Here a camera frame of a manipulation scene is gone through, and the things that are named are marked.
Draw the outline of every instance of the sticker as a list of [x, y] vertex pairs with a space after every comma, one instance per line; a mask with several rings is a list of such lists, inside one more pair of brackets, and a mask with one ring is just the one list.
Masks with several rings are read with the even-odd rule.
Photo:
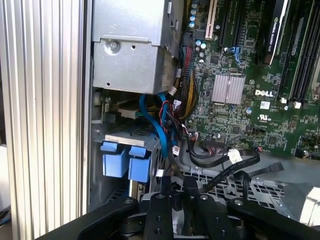
[[175, 111], [181, 104], [182, 104], [182, 101], [174, 100], [173, 101], [173, 111]]
[[270, 102], [269, 101], [261, 101], [260, 109], [269, 110], [270, 109]]
[[178, 147], [178, 146], [173, 146], [172, 147], [173, 155], [179, 156], [179, 152], [180, 152], [180, 147]]
[[156, 171], [156, 176], [157, 176], [158, 178], [162, 178], [164, 175], [165, 175], [165, 170], [163, 170], [163, 169], [158, 169], [158, 170]]
[[232, 164], [241, 162], [243, 160], [241, 158], [240, 152], [237, 149], [230, 149], [228, 152], [228, 156]]

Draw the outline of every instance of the heatsink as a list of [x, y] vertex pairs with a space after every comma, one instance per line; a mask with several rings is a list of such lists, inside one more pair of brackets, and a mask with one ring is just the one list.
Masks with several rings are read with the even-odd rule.
[[216, 75], [211, 101], [220, 104], [241, 104], [246, 78], [237, 75]]

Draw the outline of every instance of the blue drive bracket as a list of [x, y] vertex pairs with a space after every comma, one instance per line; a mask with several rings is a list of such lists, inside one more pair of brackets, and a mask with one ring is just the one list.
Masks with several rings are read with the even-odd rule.
[[150, 175], [151, 156], [147, 157], [145, 147], [132, 146], [129, 151], [130, 158], [128, 179], [147, 183]]
[[151, 157], [147, 159], [131, 157], [128, 179], [141, 183], [147, 183], [150, 176], [150, 162]]
[[100, 150], [106, 152], [102, 155], [103, 175], [108, 177], [122, 178], [129, 169], [130, 147], [118, 145], [115, 142], [103, 142]]

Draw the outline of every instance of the screw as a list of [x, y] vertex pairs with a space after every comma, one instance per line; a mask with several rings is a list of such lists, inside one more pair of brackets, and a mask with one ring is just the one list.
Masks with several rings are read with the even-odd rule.
[[118, 43], [116, 41], [110, 42], [110, 50], [112, 52], [116, 51], [118, 49], [118, 47], [119, 47], [119, 45], [118, 45]]
[[164, 195], [162, 195], [162, 194], [159, 194], [159, 195], [157, 195], [157, 196], [156, 196], [156, 198], [157, 198], [157, 199], [164, 199], [164, 198], [165, 198], [165, 196], [164, 196]]
[[207, 199], [208, 199], [208, 196], [207, 196], [207, 195], [201, 195], [200, 198], [201, 198], [202, 200], [207, 200]]
[[237, 204], [238, 206], [241, 206], [241, 205], [244, 204], [244, 203], [243, 203], [242, 201], [240, 201], [240, 200], [235, 200], [234, 203]]
[[132, 202], [133, 202], [133, 201], [132, 201], [131, 199], [129, 199], [129, 198], [124, 201], [125, 204], [131, 204]]

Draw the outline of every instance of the aluminum case side panel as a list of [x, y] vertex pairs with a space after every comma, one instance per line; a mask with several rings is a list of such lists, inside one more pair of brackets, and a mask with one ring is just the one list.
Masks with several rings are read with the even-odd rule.
[[83, 0], [0, 1], [13, 238], [81, 214]]

